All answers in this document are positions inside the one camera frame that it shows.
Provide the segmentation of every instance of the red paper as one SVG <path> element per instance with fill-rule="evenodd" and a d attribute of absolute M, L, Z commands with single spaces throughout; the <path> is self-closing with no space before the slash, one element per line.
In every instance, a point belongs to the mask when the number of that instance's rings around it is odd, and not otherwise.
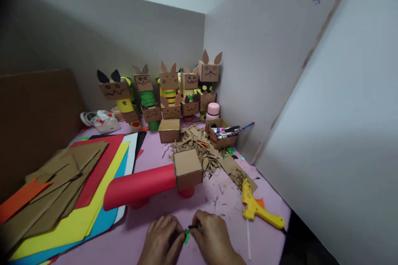
<path fill-rule="evenodd" d="M 139 158 L 140 155 L 141 155 L 143 152 L 144 152 L 144 150 L 143 150 L 143 149 L 140 149 L 140 152 L 137 154 L 137 158 Z"/>
<path fill-rule="evenodd" d="M 25 184 L 19 191 L 13 194 L 7 201 L 0 205 L 0 224 L 5 223 L 22 207 L 42 192 L 52 182 L 39 184 L 36 182 L 37 177 L 31 182 Z"/>
<path fill-rule="evenodd" d="M 176 187 L 174 164 L 115 178 L 105 193 L 104 210 L 118 208 Z"/>
<path fill-rule="evenodd" d="M 116 151 L 119 149 L 119 146 L 123 141 L 123 138 L 124 135 L 113 135 L 98 139 L 80 141 L 72 144 L 71 147 L 77 147 L 77 146 L 103 142 L 103 141 L 109 143 L 108 147 L 105 149 L 94 170 L 91 172 L 90 176 L 88 176 L 86 184 L 83 187 L 83 190 L 78 198 L 78 201 L 76 202 L 74 209 L 79 209 L 90 205 L 91 199 L 94 196 L 95 191 L 98 188 L 98 185 L 100 185 L 100 182 L 104 177 L 106 171 L 108 170 L 109 165 L 111 164 L 116 154 Z"/>

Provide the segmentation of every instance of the colored paper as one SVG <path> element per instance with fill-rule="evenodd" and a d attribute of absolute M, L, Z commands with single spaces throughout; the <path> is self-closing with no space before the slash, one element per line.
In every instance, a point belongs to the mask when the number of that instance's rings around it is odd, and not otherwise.
<path fill-rule="evenodd" d="M 134 170 L 134 162 L 136 159 L 136 146 L 137 146 L 137 139 L 138 139 L 138 134 L 131 134 L 131 135 L 125 135 L 123 138 L 123 142 L 130 142 L 130 146 L 127 152 L 127 163 L 126 163 L 126 170 L 124 171 L 124 175 L 120 176 L 126 176 L 131 173 L 133 173 Z M 124 211 L 126 210 L 126 206 L 120 206 L 117 209 L 117 214 L 115 221 L 113 222 L 114 224 L 117 223 L 119 220 L 124 215 Z"/>
<path fill-rule="evenodd" d="M 7 201 L 0 205 L 0 224 L 5 223 L 18 210 L 24 207 L 30 200 L 36 197 L 52 182 L 39 184 L 37 177 L 25 184 L 19 191 L 13 194 Z"/>
<path fill-rule="evenodd" d="M 83 240 L 99 206 L 102 204 L 105 191 L 114 178 L 128 147 L 129 143 L 127 142 L 120 145 L 89 206 L 73 210 L 51 232 L 24 240 L 10 257 L 10 261 Z"/>
<path fill-rule="evenodd" d="M 104 210 L 111 210 L 176 187 L 174 165 L 170 164 L 114 179 L 104 197 Z"/>
<path fill-rule="evenodd" d="M 90 176 L 87 179 L 86 184 L 83 187 L 83 190 L 80 194 L 80 197 L 78 201 L 76 202 L 75 208 L 74 209 L 79 209 L 86 207 L 90 204 L 91 199 L 97 190 L 98 185 L 100 184 L 102 178 L 104 177 L 104 174 L 106 173 L 113 157 L 115 156 L 120 143 L 123 140 L 123 135 L 114 135 L 114 136 L 109 136 L 109 137 L 104 137 L 104 138 L 99 138 L 99 139 L 92 139 L 92 140 L 86 140 L 86 141 L 80 141 L 73 143 L 71 148 L 81 146 L 81 145 L 87 145 L 87 144 L 92 144 L 92 143 L 97 143 L 97 142 L 103 142 L 106 141 L 109 143 L 107 149 L 105 150 L 104 154 L 102 155 L 101 159 L 98 161 L 95 169 L 92 171 Z"/>
<path fill-rule="evenodd" d="M 144 150 L 140 149 L 140 152 L 137 154 L 137 158 L 139 158 L 143 152 L 144 152 Z"/>
<path fill-rule="evenodd" d="M 130 150 L 128 149 L 126 154 L 124 155 L 123 161 L 120 164 L 119 169 L 117 170 L 115 174 L 115 178 L 123 176 L 126 168 L 127 168 L 127 163 L 128 163 L 128 154 Z M 104 211 L 104 209 L 101 207 L 98 217 L 95 220 L 95 223 L 92 227 L 92 230 L 89 234 L 89 236 L 85 237 L 82 241 L 78 241 L 75 243 L 71 243 L 65 246 L 60 246 L 57 248 L 49 249 L 46 251 L 42 251 L 33 255 L 29 255 L 25 258 L 18 259 L 16 261 L 13 261 L 10 263 L 10 265 L 35 265 L 39 264 L 40 262 L 43 262 L 49 258 L 51 258 L 54 255 L 63 253 L 64 251 L 73 248 L 74 246 L 77 246 L 81 244 L 84 241 L 87 241 L 101 233 L 106 232 L 114 223 L 115 218 L 116 218 L 117 210 L 111 210 L 111 211 Z"/>

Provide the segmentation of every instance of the yellow paper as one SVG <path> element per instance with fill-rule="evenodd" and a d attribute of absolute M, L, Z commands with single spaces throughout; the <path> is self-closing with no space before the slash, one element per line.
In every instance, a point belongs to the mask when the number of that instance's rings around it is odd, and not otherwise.
<path fill-rule="evenodd" d="M 105 191 L 109 183 L 115 177 L 124 155 L 130 145 L 130 142 L 121 143 L 113 158 L 107 172 L 99 184 L 90 205 L 84 208 L 76 209 L 64 218 L 50 232 L 34 236 L 24 240 L 9 261 L 15 261 L 29 255 L 46 251 L 73 242 L 82 240 L 87 231 L 91 231 L 92 222 L 98 215 L 98 210 L 104 200 Z"/>

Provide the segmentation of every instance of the black ear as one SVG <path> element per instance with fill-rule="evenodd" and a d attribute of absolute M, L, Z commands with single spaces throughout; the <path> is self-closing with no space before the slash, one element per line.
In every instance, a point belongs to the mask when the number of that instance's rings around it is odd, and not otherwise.
<path fill-rule="evenodd" d="M 115 82 L 120 82 L 121 78 L 120 78 L 120 74 L 118 70 L 115 70 L 112 74 L 111 74 L 111 78 L 112 80 L 114 80 Z"/>
<path fill-rule="evenodd" d="M 101 83 L 109 83 L 108 77 L 100 70 L 97 70 L 97 78 Z"/>

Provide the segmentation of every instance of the cardboard scrap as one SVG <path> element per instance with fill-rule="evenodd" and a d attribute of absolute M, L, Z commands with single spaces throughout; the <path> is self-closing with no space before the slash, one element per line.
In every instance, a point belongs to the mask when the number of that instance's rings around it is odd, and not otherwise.
<path fill-rule="evenodd" d="M 246 172 L 236 163 L 236 161 L 228 156 L 221 163 L 224 171 L 235 182 L 236 186 L 242 190 L 243 179 L 246 177 Z M 252 192 L 257 189 L 257 184 L 248 176 L 248 181 L 252 187 Z"/>

